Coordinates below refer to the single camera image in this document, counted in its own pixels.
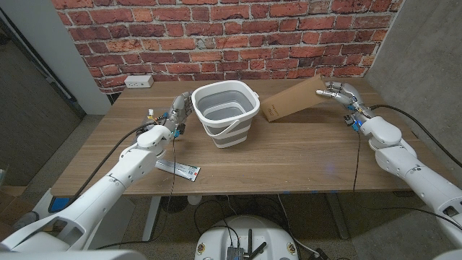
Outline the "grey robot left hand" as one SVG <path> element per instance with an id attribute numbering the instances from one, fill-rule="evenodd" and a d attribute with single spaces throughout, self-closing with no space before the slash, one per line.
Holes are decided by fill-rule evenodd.
<path id="1" fill-rule="evenodd" d="M 191 95 L 192 92 L 184 92 L 174 99 L 169 111 L 167 112 L 167 119 L 163 124 L 169 130 L 173 132 L 178 130 L 179 134 L 184 134 L 186 119 L 192 112 L 194 112 Z"/>

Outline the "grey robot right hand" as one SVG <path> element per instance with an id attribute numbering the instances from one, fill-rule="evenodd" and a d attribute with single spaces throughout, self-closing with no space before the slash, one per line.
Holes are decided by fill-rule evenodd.
<path id="1" fill-rule="evenodd" d="M 373 111 L 365 105 L 359 92 L 349 83 L 326 82 L 325 90 L 316 90 L 317 95 L 333 98 L 352 113 L 344 117 L 348 126 L 360 127 L 367 120 L 375 117 Z"/>

